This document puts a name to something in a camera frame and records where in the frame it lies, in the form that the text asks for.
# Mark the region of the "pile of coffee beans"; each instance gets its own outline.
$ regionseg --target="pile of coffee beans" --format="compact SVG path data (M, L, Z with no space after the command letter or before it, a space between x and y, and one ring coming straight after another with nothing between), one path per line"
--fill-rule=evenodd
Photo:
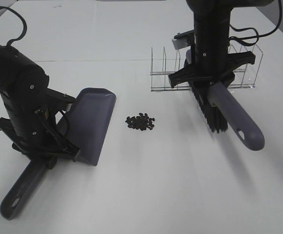
M146 129L152 130L154 128L154 124L152 123L154 121L155 118L150 118L147 113L139 113L138 116L128 116L125 122L129 128L145 131Z

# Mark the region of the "metal dish rack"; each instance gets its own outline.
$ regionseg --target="metal dish rack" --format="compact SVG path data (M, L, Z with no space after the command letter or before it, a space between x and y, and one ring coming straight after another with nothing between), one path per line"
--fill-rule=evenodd
M151 91L161 92L191 90L191 87L187 82L179 84L172 89L168 78L168 75L173 74L183 67L185 62L184 58L186 56L184 53L182 58L181 54L185 51L185 49L182 49L181 51L177 50L175 58L168 59L165 47L163 47L163 57L160 59L154 59L153 48L151 48ZM228 49L229 53L241 53L246 51L251 51L255 54L256 62L254 65L246 64L236 69L234 71L235 80L229 85L228 89L255 88L257 86L257 77L264 56L260 47L258 45L245 47L238 44L231 44Z

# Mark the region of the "white table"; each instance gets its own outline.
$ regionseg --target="white table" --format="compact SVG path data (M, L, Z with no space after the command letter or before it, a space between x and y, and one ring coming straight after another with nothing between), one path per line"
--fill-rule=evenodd
M151 46L172 51L171 37L191 29L185 1L19 1L13 8L29 25L14 45L44 68L50 88L76 96L104 87L117 103L98 166L59 161L18 218L0 215L0 233L283 233L283 33L260 43L258 87L234 92L266 139L253 152L231 129L211 134L191 92L150 92ZM0 43L20 30L11 18L0 18ZM255 8L232 18L237 27L273 28ZM156 118L154 130L126 127L126 116L139 112ZM0 116L7 117L1 100ZM27 164L0 133L0 203Z

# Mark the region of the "brush handle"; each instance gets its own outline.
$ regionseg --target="brush handle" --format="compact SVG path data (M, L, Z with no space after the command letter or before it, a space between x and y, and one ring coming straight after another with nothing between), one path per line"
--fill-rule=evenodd
M247 148L258 151L264 147L262 131L221 82L217 82L209 88L208 100L211 105L219 108Z

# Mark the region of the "black cable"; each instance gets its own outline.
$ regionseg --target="black cable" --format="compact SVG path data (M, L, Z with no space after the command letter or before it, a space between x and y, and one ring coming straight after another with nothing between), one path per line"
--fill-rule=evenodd
M18 17L20 18L20 20L22 21L22 23L23 23L23 30L22 30L21 35L20 35L18 38L16 38L16 39L11 39L11 40L9 40L9 41L7 42L7 45L6 45L7 47L9 47L9 46L11 46L11 44L12 44L13 42L15 42L15 41L17 41L17 40L21 40L21 39L25 36L28 27L27 27L27 24L26 24L24 18L23 18L17 11L15 11L15 10L9 8L9 7L0 6L0 10L2 10L2 9L6 9L6 10L8 10L8 11L11 11L11 12L14 13L16 16L18 16Z
M246 30L248 29L253 29L255 30L255 33L256 35L255 36L250 36L250 37L244 37L244 38L238 38L238 37L230 37L229 40L235 40L237 42L239 42L240 44L242 45L245 45L245 46L248 46L247 44L249 45L254 45L258 42L259 38L263 38L263 37L267 37L267 36L270 36L271 34L273 34L275 31L277 31L281 25L281 22L282 22L282 17L283 17L283 7L282 7L282 1L281 0L278 0L278 3L279 3L279 20L278 20L278 23L276 25L276 27L269 33L265 33L265 34L262 34L262 35L258 35L257 33L257 30L254 29L254 28L246 28ZM244 31L244 29L236 29L234 27L232 27L232 25L230 25L230 27L236 31L236 32L241 32L241 31ZM248 43L248 42L245 42L244 40L248 40L248 39L257 39L256 42L254 43Z
M67 124L67 130L65 131L65 134L63 135L64 137L66 137L70 131L70 123L69 120L67 118L67 116L65 115L65 113L62 110L59 110L59 112L62 114L62 117L64 118L66 124Z

